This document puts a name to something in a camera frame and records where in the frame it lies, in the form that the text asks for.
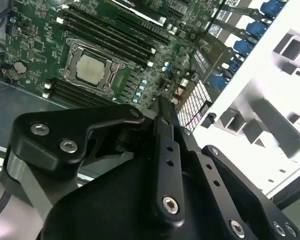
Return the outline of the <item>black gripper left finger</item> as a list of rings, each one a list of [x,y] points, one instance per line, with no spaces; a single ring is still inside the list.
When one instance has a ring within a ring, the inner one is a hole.
[[[22,189],[46,220],[65,196],[138,158],[154,170],[154,205],[167,223],[182,223],[181,153],[165,119],[164,97],[154,118],[128,104],[33,112],[12,125],[4,168],[9,190]]]

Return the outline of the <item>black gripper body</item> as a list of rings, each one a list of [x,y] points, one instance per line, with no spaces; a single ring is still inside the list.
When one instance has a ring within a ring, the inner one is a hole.
[[[154,205],[154,165],[128,161],[63,197],[51,210],[43,240],[228,240],[221,217],[193,152],[181,156],[184,223],[168,224]]]

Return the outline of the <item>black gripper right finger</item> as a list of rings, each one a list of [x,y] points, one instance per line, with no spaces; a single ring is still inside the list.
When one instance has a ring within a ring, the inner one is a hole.
[[[204,240],[300,240],[298,227],[217,147],[199,148],[168,100],[164,117],[180,146],[184,193]]]

